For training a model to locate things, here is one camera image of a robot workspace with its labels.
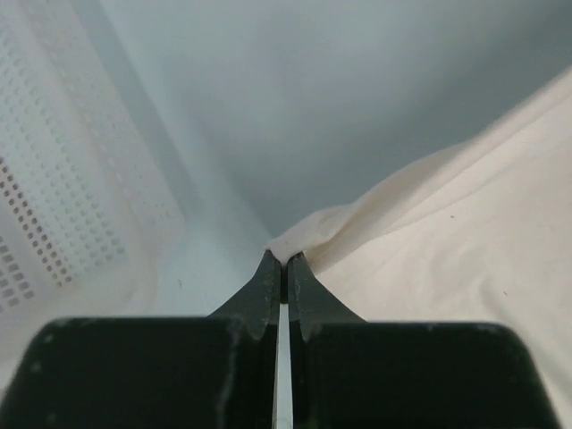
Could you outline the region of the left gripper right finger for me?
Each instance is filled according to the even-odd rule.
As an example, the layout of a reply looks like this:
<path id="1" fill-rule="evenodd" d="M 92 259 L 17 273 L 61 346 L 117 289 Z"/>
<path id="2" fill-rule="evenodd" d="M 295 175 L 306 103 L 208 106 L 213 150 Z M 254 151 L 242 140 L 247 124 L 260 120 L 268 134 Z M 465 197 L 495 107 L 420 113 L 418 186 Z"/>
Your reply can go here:
<path id="1" fill-rule="evenodd" d="M 285 268 L 297 428 L 557 428 L 524 342 L 483 322 L 367 322 Z"/>

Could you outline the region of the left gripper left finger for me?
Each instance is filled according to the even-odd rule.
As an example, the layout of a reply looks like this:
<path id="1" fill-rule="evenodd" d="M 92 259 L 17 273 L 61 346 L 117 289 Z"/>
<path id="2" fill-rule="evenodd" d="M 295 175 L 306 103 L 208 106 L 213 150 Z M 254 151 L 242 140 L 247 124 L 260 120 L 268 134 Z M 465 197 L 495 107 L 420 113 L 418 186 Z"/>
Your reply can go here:
<path id="1" fill-rule="evenodd" d="M 280 265 L 211 315 L 46 324 L 1 403 L 4 428 L 271 428 Z"/>

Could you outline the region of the cream white t shirt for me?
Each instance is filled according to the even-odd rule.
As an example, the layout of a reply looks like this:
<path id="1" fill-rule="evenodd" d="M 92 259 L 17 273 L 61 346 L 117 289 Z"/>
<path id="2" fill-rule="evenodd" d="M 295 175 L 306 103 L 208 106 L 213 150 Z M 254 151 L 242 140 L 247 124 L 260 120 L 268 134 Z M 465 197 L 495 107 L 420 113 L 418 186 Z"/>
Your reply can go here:
<path id="1" fill-rule="evenodd" d="M 317 211 L 269 250 L 303 253 L 368 321 L 486 321 L 531 350 L 571 425 L 571 74 L 488 130 Z"/>

